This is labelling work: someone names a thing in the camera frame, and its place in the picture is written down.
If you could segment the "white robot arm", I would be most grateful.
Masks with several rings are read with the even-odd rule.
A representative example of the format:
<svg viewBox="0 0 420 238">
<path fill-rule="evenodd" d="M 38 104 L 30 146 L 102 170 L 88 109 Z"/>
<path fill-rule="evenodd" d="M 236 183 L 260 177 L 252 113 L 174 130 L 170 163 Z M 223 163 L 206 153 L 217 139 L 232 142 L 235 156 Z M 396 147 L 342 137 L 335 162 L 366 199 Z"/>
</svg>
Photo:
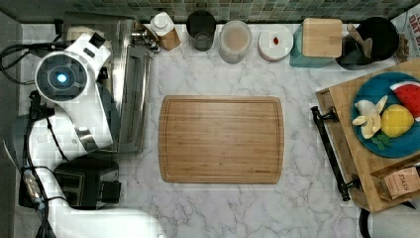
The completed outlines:
<svg viewBox="0 0 420 238">
<path fill-rule="evenodd" d="M 49 229 L 56 238 L 167 238 L 158 220 L 138 209 L 71 207 L 53 174 L 59 165 L 114 142 L 97 85 L 111 56 L 104 43 L 96 33 L 83 33 L 37 65 L 21 166 L 41 218 L 37 238 Z"/>
</svg>

